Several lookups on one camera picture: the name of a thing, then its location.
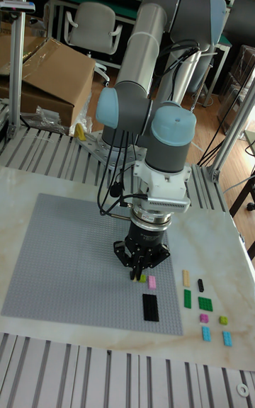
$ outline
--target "white chair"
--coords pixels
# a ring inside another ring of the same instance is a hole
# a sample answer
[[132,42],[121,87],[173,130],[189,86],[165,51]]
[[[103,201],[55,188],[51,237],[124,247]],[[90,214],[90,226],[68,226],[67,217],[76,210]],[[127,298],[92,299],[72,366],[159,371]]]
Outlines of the white chair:
[[[111,55],[118,48],[122,26],[118,25],[116,30],[114,28],[115,13],[109,6],[96,2],[84,2],[79,5],[74,21],[71,13],[66,12],[64,40],[69,46]],[[105,79],[104,84],[107,86],[110,78],[106,74],[106,67],[96,62],[95,71]]]

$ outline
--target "green lego brick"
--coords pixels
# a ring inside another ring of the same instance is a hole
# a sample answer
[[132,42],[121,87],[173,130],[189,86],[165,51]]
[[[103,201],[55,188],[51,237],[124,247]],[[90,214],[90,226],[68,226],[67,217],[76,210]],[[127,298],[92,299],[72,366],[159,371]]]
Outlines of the green lego brick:
[[213,311],[212,300],[208,297],[198,296],[199,309]]
[[219,321],[220,321],[220,324],[227,324],[227,317],[220,317]]
[[191,291],[186,289],[184,290],[184,307],[191,309]]
[[146,282],[146,275],[141,274],[139,282]]

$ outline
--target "metal pole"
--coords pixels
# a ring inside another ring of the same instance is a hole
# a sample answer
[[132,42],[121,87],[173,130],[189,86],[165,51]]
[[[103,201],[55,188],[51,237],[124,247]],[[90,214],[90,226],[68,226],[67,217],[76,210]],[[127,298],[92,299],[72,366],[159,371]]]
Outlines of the metal pole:
[[209,167],[208,172],[212,181],[218,181],[220,171],[230,154],[234,143],[236,142],[240,132],[242,131],[249,114],[255,104],[255,79],[253,80],[247,95],[242,103],[242,106],[237,114],[235,121],[232,123],[231,128],[218,152],[213,164]]
[[21,81],[23,43],[25,29],[25,13],[21,13],[11,26],[11,72],[8,137],[15,137],[20,127],[21,114]]

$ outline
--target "lego baseplate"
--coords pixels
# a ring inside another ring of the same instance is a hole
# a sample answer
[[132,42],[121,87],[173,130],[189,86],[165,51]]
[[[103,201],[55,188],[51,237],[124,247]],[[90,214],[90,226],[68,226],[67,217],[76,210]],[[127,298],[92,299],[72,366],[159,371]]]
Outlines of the lego baseplate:
[[182,335],[171,257],[145,271],[156,277],[159,322],[144,321],[151,290],[132,282],[113,252],[129,226],[101,217],[95,203],[40,194],[2,315]]

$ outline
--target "blue lego brick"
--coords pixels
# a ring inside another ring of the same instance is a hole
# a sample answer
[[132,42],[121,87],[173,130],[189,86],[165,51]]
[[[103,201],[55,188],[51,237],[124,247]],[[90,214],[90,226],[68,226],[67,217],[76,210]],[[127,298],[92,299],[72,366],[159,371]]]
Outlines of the blue lego brick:
[[224,345],[232,346],[231,334],[228,331],[223,331]]
[[202,332],[203,332],[203,339],[206,342],[211,342],[211,338],[210,338],[210,328],[208,328],[208,326],[202,326]]

